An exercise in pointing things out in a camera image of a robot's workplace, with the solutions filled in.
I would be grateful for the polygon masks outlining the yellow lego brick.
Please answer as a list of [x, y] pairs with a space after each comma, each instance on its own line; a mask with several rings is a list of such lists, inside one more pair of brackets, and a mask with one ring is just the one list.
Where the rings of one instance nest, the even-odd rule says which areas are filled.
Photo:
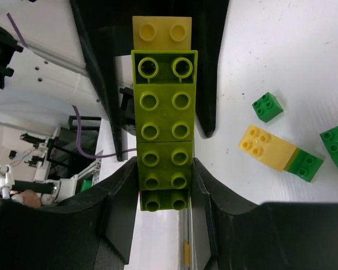
[[297, 147], [253, 124], [250, 124], [238, 147], [266, 166], [281, 172]]

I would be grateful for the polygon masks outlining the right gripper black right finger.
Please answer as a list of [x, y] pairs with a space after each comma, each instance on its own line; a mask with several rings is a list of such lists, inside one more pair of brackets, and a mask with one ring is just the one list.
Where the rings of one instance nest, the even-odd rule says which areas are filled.
[[204, 138], [216, 130], [217, 74], [229, 1], [192, 1], [192, 48], [198, 51], [196, 115]]

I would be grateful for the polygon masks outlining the yellow lego plate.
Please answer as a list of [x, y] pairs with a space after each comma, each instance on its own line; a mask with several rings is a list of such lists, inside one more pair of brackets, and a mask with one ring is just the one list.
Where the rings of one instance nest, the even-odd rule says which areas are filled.
[[133, 16], [135, 50], [190, 50], [192, 18], [168, 16]]

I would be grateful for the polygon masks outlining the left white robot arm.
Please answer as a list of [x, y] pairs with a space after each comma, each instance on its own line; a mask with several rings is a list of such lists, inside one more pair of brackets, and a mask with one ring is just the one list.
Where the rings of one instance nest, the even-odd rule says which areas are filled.
[[[0, 1], [0, 17], [21, 1]], [[108, 118], [91, 80], [25, 48], [0, 27], [0, 92], [26, 101], [30, 107]]]

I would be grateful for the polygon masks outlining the lime lego stack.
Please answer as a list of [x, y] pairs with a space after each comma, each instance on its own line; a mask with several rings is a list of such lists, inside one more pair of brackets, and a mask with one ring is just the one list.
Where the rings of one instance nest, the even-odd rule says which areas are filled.
[[131, 56], [141, 210], [186, 209], [198, 52], [135, 49]]

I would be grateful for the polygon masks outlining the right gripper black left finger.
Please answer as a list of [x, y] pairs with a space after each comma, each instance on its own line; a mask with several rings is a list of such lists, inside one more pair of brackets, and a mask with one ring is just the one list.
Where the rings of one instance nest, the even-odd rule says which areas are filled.
[[115, 156], [127, 157], [124, 131], [135, 125], [134, 91], [120, 82], [116, 63], [133, 46], [131, 14], [127, 1], [70, 1], [86, 71], [109, 119]]

